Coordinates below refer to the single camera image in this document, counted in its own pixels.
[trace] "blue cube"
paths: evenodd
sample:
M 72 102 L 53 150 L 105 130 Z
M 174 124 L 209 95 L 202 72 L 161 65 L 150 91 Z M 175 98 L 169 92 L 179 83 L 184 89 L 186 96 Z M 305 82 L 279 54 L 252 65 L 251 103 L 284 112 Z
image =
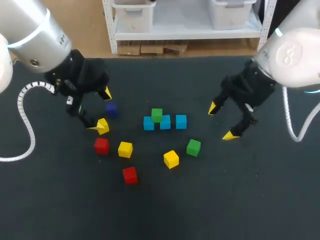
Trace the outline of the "blue cube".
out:
M 176 115 L 175 128 L 176 129 L 187 129 L 187 115 Z
M 160 122 L 160 129 L 161 130 L 171 129 L 170 115 L 162 116 L 162 121 Z
M 117 105 L 113 102 L 107 102 L 105 104 L 106 115 L 110 118 L 116 118 L 118 116 Z
M 155 124 L 152 122 L 151 116 L 145 116 L 143 118 L 143 129 L 145 131 L 155 130 Z

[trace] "red cube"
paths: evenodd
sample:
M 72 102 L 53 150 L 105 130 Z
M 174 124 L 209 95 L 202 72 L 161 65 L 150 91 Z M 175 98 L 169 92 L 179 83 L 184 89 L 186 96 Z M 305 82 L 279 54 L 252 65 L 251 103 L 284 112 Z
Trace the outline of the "red cube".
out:
M 124 181 L 127 185 L 138 183 L 137 172 L 134 166 L 125 168 L 122 170 L 122 172 Z
M 94 144 L 94 149 L 97 154 L 107 155 L 109 152 L 108 139 L 97 138 Z

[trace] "plastic container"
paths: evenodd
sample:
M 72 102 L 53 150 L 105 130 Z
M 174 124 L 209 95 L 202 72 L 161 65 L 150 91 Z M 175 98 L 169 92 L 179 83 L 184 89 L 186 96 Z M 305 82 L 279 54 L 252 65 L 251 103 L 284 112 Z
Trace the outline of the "plastic container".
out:
M 112 7 L 117 15 L 117 28 L 123 33 L 150 32 L 155 6 L 156 2 L 150 0 L 115 0 Z
M 257 0 L 209 0 L 213 28 L 241 29 L 246 25 L 252 4 Z

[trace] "dark mat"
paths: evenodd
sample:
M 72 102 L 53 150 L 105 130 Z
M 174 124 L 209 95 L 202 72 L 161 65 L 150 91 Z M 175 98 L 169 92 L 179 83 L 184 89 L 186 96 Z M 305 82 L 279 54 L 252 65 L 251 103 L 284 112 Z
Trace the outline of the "dark mat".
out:
M 95 131 L 65 112 L 66 99 L 33 89 L 25 110 L 36 135 L 27 159 L 0 164 L 2 240 L 313 240 L 319 239 L 319 116 L 302 143 L 287 132 L 281 88 L 257 111 L 258 125 L 240 140 L 221 138 L 241 117 L 233 102 L 208 116 L 225 74 L 248 57 L 109 59 L 110 90 L 121 116 L 109 120 L 110 156 L 97 156 Z M 1 157 L 16 156 L 29 136 L 16 107 L 22 87 L 42 76 L 21 64 L 0 95 Z M 317 94 L 289 91 L 295 129 Z M 91 94 L 95 115 L 103 101 Z M 187 114 L 188 129 L 144 132 L 152 107 Z M 185 154 L 189 139 L 202 142 L 197 158 Z M 121 141 L 133 143 L 119 158 Z M 175 150 L 169 170 L 163 154 Z M 139 184 L 126 186 L 122 169 L 135 166 Z

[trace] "cardboard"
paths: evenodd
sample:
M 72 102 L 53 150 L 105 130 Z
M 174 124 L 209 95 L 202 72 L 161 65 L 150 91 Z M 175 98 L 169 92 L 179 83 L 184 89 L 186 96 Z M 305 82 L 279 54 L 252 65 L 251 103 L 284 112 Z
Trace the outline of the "cardboard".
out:
M 164 53 L 173 55 L 182 55 L 187 51 L 188 43 L 186 41 L 167 41 L 163 46 Z
M 141 54 L 164 54 L 164 41 L 143 41 Z
M 141 41 L 119 41 L 118 54 L 122 56 L 140 56 Z

